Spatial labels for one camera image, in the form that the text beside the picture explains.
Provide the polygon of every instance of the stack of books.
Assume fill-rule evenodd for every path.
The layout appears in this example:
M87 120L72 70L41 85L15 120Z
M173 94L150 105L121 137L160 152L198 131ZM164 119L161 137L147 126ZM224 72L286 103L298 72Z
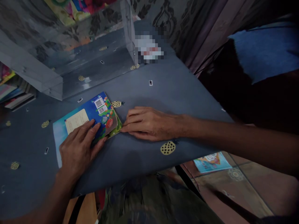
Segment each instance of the stack of books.
M0 104L16 111L36 99L36 89L0 62Z

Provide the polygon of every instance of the tiled floor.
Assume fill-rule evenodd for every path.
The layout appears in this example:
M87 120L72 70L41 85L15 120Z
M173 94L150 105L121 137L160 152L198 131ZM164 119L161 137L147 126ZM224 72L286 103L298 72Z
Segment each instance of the tiled floor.
M248 223L207 188L213 186L259 218L290 215L295 208L296 178L222 152L232 169L201 174L193 161L181 165L209 206L225 223Z

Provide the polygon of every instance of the finger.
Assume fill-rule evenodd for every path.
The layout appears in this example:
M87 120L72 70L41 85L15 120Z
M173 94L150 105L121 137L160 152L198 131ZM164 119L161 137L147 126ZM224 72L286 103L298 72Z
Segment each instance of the finger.
M121 132L135 132L135 131L147 132L147 129L142 122L131 123L122 127L121 129Z
M141 122L143 120L143 115L139 114L139 115L135 115L135 116L130 116L127 118L127 120L124 122L123 126L126 126L130 123L137 123L137 122Z
M81 142L84 140L88 130L92 127L92 125L94 124L94 119L92 119L91 121L83 124L78 132L78 134L76 135L76 138Z
M75 128L64 140L64 142L61 144L61 146L63 146L64 144L67 144L69 142L72 142L74 140L74 138L77 136L78 132L80 131L81 126Z
M97 123L93 128L91 128L87 132L87 134L83 140L83 144L88 145L88 146L91 145L91 142L92 142L94 136L96 135L97 131L99 130L100 126L101 126L101 123Z
M134 109L152 109L152 107L141 107L141 106L136 106Z
M138 139L149 140L152 142L157 141L157 138L155 136L152 136L146 132L129 132L129 134L133 135L134 137L136 137Z
M103 148L105 141L107 140L108 137L102 138L100 141L97 142L97 144L92 148L91 150L91 155L90 155L90 160L92 161L99 151Z
M148 109L131 109L128 111L127 114L127 118L129 116L133 116L133 115L138 115L138 114L143 114L144 112L146 112Z

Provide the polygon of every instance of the hand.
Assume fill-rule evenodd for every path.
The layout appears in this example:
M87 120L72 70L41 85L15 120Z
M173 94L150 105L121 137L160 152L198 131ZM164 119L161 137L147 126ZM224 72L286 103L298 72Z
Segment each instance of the hand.
M62 159L60 172L75 182L88 168L107 140L107 137L104 137L93 148L90 148L91 142L101 126L101 123L97 123L91 128L93 124L94 119L76 128L59 147Z
M121 132L150 141L178 138L184 117L165 114L151 107L135 107L129 110Z

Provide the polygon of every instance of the small white tag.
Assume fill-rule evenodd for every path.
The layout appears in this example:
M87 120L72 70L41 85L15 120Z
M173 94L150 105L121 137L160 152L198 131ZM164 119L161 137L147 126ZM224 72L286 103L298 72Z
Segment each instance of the small white tag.
M100 109L98 109L99 114L104 113L106 110L108 110L108 108L105 106L101 107Z
M105 103L104 103L104 101L103 101L103 98L99 98L99 99L97 99L95 102L94 102L94 104L96 105L96 108L97 109L99 109L101 106L103 106Z

